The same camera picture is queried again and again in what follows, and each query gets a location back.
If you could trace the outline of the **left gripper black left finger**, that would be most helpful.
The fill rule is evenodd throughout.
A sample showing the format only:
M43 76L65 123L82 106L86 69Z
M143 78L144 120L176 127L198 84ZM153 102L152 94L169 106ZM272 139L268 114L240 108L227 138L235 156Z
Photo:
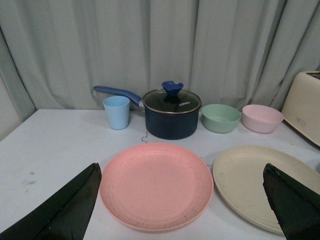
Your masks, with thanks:
M92 163L28 215L0 234L2 240L82 240L102 179Z

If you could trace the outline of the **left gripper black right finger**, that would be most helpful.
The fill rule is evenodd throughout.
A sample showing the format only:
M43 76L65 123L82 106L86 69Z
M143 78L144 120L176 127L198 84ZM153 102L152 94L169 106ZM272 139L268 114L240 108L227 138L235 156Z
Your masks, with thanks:
M320 238L320 195L270 163L263 170L263 188L287 240Z

